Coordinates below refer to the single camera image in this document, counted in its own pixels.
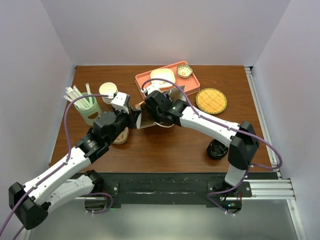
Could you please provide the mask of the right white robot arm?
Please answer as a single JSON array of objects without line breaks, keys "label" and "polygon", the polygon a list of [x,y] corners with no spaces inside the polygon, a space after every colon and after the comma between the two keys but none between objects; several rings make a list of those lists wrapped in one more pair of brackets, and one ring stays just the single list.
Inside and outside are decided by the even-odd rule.
[{"label": "right white robot arm", "polygon": [[250,122],[228,122],[211,116],[191,103],[154,90],[145,97],[146,109],[157,123],[177,125],[201,132],[228,148],[229,168],[224,178],[223,192],[230,197],[240,190],[245,176],[259,149],[259,141]]}]

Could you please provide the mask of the brown paper bag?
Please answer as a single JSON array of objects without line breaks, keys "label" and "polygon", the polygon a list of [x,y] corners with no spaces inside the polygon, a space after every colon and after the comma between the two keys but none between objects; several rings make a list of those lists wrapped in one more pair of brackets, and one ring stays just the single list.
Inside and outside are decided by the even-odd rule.
[{"label": "brown paper bag", "polygon": [[[166,90],[164,94],[168,94],[168,96],[171,98],[173,102],[176,100],[186,100],[186,97],[176,87]],[[149,114],[147,110],[147,105],[144,101],[137,103],[135,105],[135,108],[141,111],[136,123],[137,129],[141,130],[144,128],[149,128],[158,125],[156,121],[152,118],[152,116]]]}]

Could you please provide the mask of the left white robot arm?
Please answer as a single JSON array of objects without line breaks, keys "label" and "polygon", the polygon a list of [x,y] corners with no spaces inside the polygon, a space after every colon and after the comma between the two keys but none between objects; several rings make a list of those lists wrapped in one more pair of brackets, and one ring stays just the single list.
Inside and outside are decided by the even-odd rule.
[{"label": "left white robot arm", "polygon": [[126,128],[136,128],[140,114],[140,110],[132,108],[102,112],[91,130],[75,146],[69,147],[65,157],[38,177],[9,187],[11,215],[15,215],[26,230],[31,230],[57,207],[83,195],[99,196],[104,190],[104,181],[94,170],[72,182],[66,181],[102,157]]}]

